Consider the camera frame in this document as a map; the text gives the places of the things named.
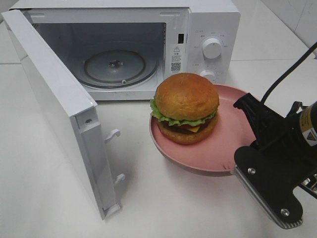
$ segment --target white microwave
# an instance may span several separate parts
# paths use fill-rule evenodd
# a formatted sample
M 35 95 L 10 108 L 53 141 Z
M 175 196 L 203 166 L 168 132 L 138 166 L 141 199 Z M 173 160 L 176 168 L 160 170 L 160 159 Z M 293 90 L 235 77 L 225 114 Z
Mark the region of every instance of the white microwave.
M 119 209 L 104 147 L 119 131 L 102 135 L 96 101 L 150 99 L 180 72 L 223 83 L 240 20 L 230 0 L 20 0 L 2 15 L 102 218 Z

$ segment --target bottom bun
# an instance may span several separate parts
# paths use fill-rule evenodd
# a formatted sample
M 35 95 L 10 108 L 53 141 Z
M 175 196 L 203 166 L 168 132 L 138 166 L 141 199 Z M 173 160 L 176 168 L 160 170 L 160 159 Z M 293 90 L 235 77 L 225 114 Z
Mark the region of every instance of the bottom bun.
M 170 130 L 169 126 L 162 122 L 158 122 L 158 127 L 162 134 L 171 141 L 174 141 L 178 144 L 190 145 L 207 138 L 212 133 L 212 130 L 214 126 L 217 124 L 217 121 L 218 113 L 205 128 L 199 130 L 196 133 L 191 134 L 183 134 L 181 132 Z

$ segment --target cheese slice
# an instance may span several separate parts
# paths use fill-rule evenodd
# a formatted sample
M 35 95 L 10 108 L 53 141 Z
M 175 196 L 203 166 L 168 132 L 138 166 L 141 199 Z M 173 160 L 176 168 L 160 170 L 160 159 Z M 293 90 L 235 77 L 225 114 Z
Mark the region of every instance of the cheese slice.
M 198 126 L 193 126 L 193 127 L 191 127 L 191 128 L 186 128 L 186 129 L 189 130 L 189 131 L 191 131 L 191 132 L 196 133 L 196 132 L 199 130 L 199 128 L 200 128 L 200 125 L 198 125 Z

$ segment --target burger patty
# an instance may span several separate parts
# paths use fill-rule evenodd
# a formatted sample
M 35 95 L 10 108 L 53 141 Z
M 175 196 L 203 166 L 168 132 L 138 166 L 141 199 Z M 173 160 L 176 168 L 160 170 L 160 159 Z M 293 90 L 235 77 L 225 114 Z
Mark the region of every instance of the burger patty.
M 165 128 L 168 128 L 168 129 L 171 130 L 171 131 L 178 132 L 178 133 L 182 133 L 182 134 L 195 134 L 195 133 L 198 133 L 198 132 L 200 132 L 201 130 L 203 130 L 204 128 L 206 128 L 206 127 L 209 125 L 210 122 L 211 122 L 211 120 L 207 120 L 204 124 L 200 124 L 200 125 L 199 125 L 200 128 L 199 128 L 199 130 L 198 130 L 197 132 L 192 132 L 192 131 L 189 131 L 189 130 L 187 130 L 187 129 L 180 128 L 180 127 L 178 127 L 178 126 L 176 126 L 176 125 L 170 126 L 170 125 L 168 125 L 168 122 L 166 122 L 166 121 L 161 121 L 162 125 L 163 125 Z

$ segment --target warning label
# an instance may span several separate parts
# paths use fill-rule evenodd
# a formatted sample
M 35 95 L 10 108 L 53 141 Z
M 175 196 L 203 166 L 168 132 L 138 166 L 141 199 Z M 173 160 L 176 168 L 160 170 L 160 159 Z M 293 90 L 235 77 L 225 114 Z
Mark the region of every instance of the warning label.
M 170 45 L 170 62 L 169 62 L 169 68 L 170 72 L 172 74 L 180 73 L 183 71 L 183 57 L 184 55 L 184 46 L 183 44 L 173 44 Z
M 310 146 L 317 145 L 317 133 L 313 127 L 311 117 L 312 107 L 307 107 L 301 114 L 299 123 L 304 139 Z

